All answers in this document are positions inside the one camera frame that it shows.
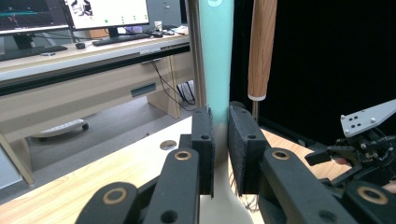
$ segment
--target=metal pole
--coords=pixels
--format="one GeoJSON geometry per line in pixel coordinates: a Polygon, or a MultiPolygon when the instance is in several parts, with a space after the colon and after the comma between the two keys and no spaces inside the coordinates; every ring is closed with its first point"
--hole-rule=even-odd
{"type": "Polygon", "coordinates": [[[206,105],[205,72],[201,48],[201,29],[199,25],[199,1],[185,0],[189,24],[190,49],[194,67],[194,89],[197,107],[206,105]]]}

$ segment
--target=computer mouse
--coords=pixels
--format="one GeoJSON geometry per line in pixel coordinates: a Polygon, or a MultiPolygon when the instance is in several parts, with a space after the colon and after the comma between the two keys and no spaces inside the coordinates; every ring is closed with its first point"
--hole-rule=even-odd
{"type": "Polygon", "coordinates": [[[84,43],[77,43],[76,44],[77,49],[85,49],[85,44],[84,43]]]}
{"type": "Polygon", "coordinates": [[[156,38],[161,38],[163,37],[163,32],[153,32],[151,33],[152,36],[156,37],[156,38]]]}

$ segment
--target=monitor screen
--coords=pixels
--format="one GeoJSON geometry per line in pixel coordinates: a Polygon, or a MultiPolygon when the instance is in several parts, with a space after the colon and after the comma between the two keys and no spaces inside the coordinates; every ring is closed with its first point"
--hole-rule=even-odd
{"type": "Polygon", "coordinates": [[[146,0],[63,0],[71,29],[149,24],[146,0]]]}
{"type": "Polygon", "coordinates": [[[19,35],[68,28],[59,0],[1,0],[0,35],[19,35]]]}

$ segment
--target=keyboard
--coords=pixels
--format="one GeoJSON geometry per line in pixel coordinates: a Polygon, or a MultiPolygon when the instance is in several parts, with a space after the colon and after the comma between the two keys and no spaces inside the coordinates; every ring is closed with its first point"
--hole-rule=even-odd
{"type": "Polygon", "coordinates": [[[103,46],[103,45],[109,45],[109,44],[117,44],[121,42],[127,42],[127,41],[134,41],[138,39],[146,39],[151,37],[151,35],[148,34],[136,34],[136,35],[123,35],[123,36],[118,36],[118,37],[111,37],[109,39],[104,39],[104,40],[96,40],[93,41],[92,44],[96,47],[98,46],[103,46]]]}
{"type": "Polygon", "coordinates": [[[0,54],[0,62],[7,61],[7,60],[13,60],[13,59],[19,59],[19,58],[26,58],[26,57],[40,55],[42,53],[51,53],[51,52],[57,52],[57,51],[62,51],[62,50],[67,50],[67,47],[62,46],[62,45],[57,45],[57,46],[50,46],[50,47],[34,47],[31,49],[12,50],[12,51],[6,52],[5,54],[0,54]]]}

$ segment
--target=black background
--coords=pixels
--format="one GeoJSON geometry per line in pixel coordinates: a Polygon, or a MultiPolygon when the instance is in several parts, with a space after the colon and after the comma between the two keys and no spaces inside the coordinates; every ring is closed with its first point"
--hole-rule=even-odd
{"type": "MultiPolygon", "coordinates": [[[[252,6],[253,0],[235,0],[230,96],[248,109],[252,6]]],[[[396,99],[395,86],[395,1],[277,2],[262,125],[274,122],[273,128],[331,145],[344,137],[342,114],[396,99]]],[[[393,117],[381,127],[386,134],[396,134],[393,117]]]]}

